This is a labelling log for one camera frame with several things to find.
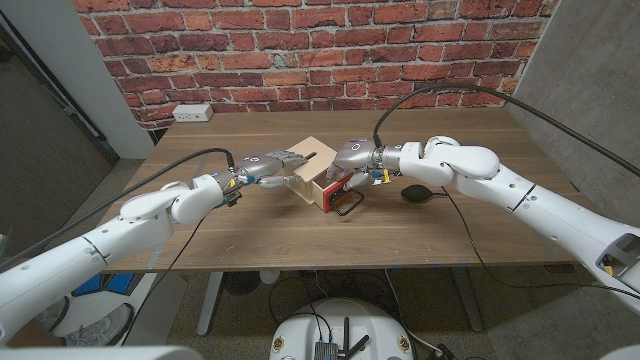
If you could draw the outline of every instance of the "red brick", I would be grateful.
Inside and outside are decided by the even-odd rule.
[[[194,76],[200,86],[240,86],[238,74],[196,73]]]
[[[147,61],[144,59],[124,59],[122,60],[124,65],[129,69],[129,72],[134,74],[148,74],[151,72]]]
[[[280,101],[269,103],[269,109],[273,112],[309,111],[311,110],[311,104],[308,101]]]
[[[171,77],[173,86],[177,89],[189,89],[196,87],[196,81],[191,75],[176,75]]]
[[[157,105],[167,102],[167,98],[164,97],[164,93],[157,90],[144,92],[140,94],[140,97],[145,105]]]
[[[226,70],[233,69],[268,69],[271,67],[269,54],[233,54],[221,55]]]
[[[289,12],[286,10],[267,11],[267,27],[269,29],[289,30]]]
[[[378,68],[378,81],[396,81],[400,80],[400,66],[384,66]]]
[[[247,104],[247,109],[249,112],[269,112],[265,104]]]
[[[218,0],[220,6],[244,6],[244,0]]]
[[[122,35],[129,32],[121,16],[96,16],[95,21],[106,35]]]
[[[182,34],[180,45],[186,51],[224,51],[229,46],[229,39],[224,34]]]
[[[331,100],[333,110],[372,110],[375,108],[373,99],[336,99]]]
[[[231,96],[235,101],[273,101],[278,99],[276,89],[246,88],[233,89]]]
[[[427,15],[427,4],[413,3],[378,6],[373,14],[376,24],[395,24],[423,20]]]
[[[156,49],[157,53],[180,50],[178,39],[176,39],[173,35],[152,36],[151,42],[153,43],[153,48]]]
[[[207,70],[220,70],[220,58],[218,55],[198,55],[198,64]]]
[[[453,44],[444,48],[444,61],[462,59],[486,59],[491,54],[491,44]]]
[[[439,94],[438,106],[458,106],[461,94]]]
[[[158,0],[130,0],[129,2],[134,9],[158,7]]]
[[[89,35],[100,35],[100,31],[98,31],[98,28],[93,23],[93,21],[91,21],[91,19],[80,16],[80,20],[82,20],[82,25],[84,25],[85,29],[87,29]]]
[[[463,23],[416,26],[414,41],[453,41],[462,38]]]
[[[369,51],[366,49],[350,49],[345,52],[347,65],[361,65],[367,61]]]
[[[403,80],[442,79],[449,73],[449,65],[404,65]]]
[[[417,107],[434,107],[436,106],[436,94],[417,95],[400,105],[400,109],[412,109]]]
[[[473,68],[473,63],[451,64],[451,70],[449,70],[449,77],[471,76],[472,68]]]
[[[207,90],[172,90],[166,91],[169,101],[210,101],[211,95]]]
[[[338,30],[336,31],[337,46],[362,46],[384,44],[384,29]]]
[[[333,47],[335,38],[328,31],[314,31],[311,33],[311,46],[314,48]]]
[[[492,58],[512,57],[517,47],[518,47],[517,43],[497,43],[493,46],[493,50],[491,50],[491,57]]]
[[[206,12],[185,12],[184,21],[189,30],[211,30],[211,21],[209,21],[209,14]]]
[[[464,94],[462,106],[497,105],[502,99],[486,93]]]
[[[278,89],[278,99],[280,100],[299,100],[300,89],[295,87]]]
[[[344,85],[306,86],[300,89],[303,99],[330,98],[344,95]]]
[[[536,16],[542,6],[542,0],[520,1],[513,11],[514,16]]]
[[[140,117],[144,121],[162,120],[172,117],[173,110],[176,108],[176,106],[178,105],[166,105],[157,108],[144,109],[138,112],[140,113]]]
[[[364,6],[349,7],[349,23],[351,26],[369,25],[373,8]]]
[[[344,8],[296,9],[291,14],[294,28],[344,26]]]
[[[442,46],[422,45],[418,56],[424,61],[440,61],[440,57],[442,56]]]
[[[430,20],[454,19],[457,7],[457,1],[430,3],[428,17]]]
[[[185,29],[182,14],[178,12],[131,14],[125,15],[124,18],[131,31],[138,34]]]
[[[490,40],[535,39],[542,29],[542,21],[510,22],[491,27]]]
[[[467,29],[464,32],[464,40],[484,40],[487,37],[487,30],[489,24],[482,23],[467,23]]]
[[[109,70],[109,74],[111,74],[111,76],[127,75],[127,70],[120,61],[105,61],[104,64],[107,66],[107,70]]]
[[[196,60],[191,55],[169,55],[150,58],[148,61],[149,67],[154,72],[174,72],[198,68]]]
[[[335,82],[372,81],[376,78],[375,68],[351,68],[333,70]]]
[[[311,107],[313,111],[331,110],[331,100],[314,100]]]
[[[513,93],[518,86],[519,78],[505,78],[502,80],[502,91],[506,93]]]
[[[411,32],[413,32],[411,26],[398,26],[389,29],[387,42],[389,44],[406,44],[411,41]]]
[[[376,82],[369,85],[369,96],[405,95],[413,91],[411,82]]]
[[[211,94],[211,99],[215,101],[231,101],[231,92],[227,89],[217,89],[213,88],[209,91]]]
[[[264,85],[264,79],[262,74],[256,73],[243,73],[240,74],[240,86],[262,86]]]
[[[129,10],[127,0],[71,0],[78,12]]]
[[[302,0],[252,0],[253,6],[300,6]]]
[[[384,46],[371,50],[372,62],[406,62],[416,60],[417,46]]]
[[[312,84],[328,84],[331,82],[331,71],[311,71],[309,80]]]
[[[214,113],[247,112],[247,104],[211,104]]]
[[[480,79],[480,86],[497,89],[502,82],[502,75],[491,75]]]
[[[300,67],[342,65],[343,50],[320,50],[298,53]]]
[[[104,56],[153,54],[151,43],[143,37],[97,39],[96,46]]]
[[[211,13],[213,26],[219,29],[262,29],[264,16],[262,11],[225,11]]]
[[[231,46],[236,51],[251,51],[256,48],[251,33],[231,33]]]
[[[518,45],[518,50],[516,51],[516,57],[518,58],[528,58],[533,54],[533,50],[536,48],[535,41],[525,41],[521,42]]]
[[[540,16],[551,16],[553,10],[558,6],[559,0],[545,0],[545,4],[540,9]]]
[[[307,73],[304,71],[264,73],[267,85],[302,85],[307,83]]]
[[[126,101],[130,107],[141,107],[143,105],[140,95],[138,94],[124,94],[124,101]]]
[[[258,49],[294,50],[308,49],[309,36],[307,33],[260,33],[256,35]]]
[[[216,7],[216,0],[162,0],[162,4],[175,8],[202,8]]]
[[[367,95],[366,83],[349,83],[347,84],[347,96],[362,97]]]
[[[472,19],[507,17],[515,2],[516,0],[462,0],[458,16]]]
[[[474,76],[482,75],[515,75],[520,67],[520,61],[490,61],[476,63],[473,67]]]

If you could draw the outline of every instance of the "shoe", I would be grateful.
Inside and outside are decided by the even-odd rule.
[[[122,339],[133,321],[133,306],[122,304],[109,315],[78,331],[65,335],[65,346],[113,346]]]
[[[37,321],[43,329],[51,332],[60,324],[62,319],[64,319],[67,310],[69,310],[69,298],[65,296],[36,315],[34,320]]]

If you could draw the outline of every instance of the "blue object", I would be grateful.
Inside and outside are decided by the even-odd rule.
[[[100,275],[96,275],[87,280],[86,283],[80,285],[73,291],[74,296],[80,296],[87,293],[92,293],[100,290]]]
[[[133,274],[116,274],[107,284],[107,291],[127,295],[127,288],[133,279]]]

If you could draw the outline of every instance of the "table leg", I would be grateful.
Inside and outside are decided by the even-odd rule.
[[[469,280],[467,269],[462,267],[453,267],[451,268],[451,274],[453,275],[453,280],[456,282],[456,287],[458,288],[458,293],[460,293],[462,305],[467,312],[471,328],[474,331],[484,330],[484,323],[480,316],[480,309],[478,309],[476,297],[473,294],[473,288],[471,287],[471,281]]]
[[[215,309],[216,300],[218,300],[220,286],[222,286],[222,275],[224,275],[222,272],[212,272],[209,274],[209,284],[207,285],[207,292],[204,295],[200,319],[198,320],[197,333],[200,336],[206,336],[209,334],[209,331],[211,331],[213,310]]]

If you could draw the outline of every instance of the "brick wall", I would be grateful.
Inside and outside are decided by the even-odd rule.
[[[145,129],[215,112],[386,109],[433,82],[513,92],[558,0],[72,0]],[[501,106],[439,93],[405,106]]]

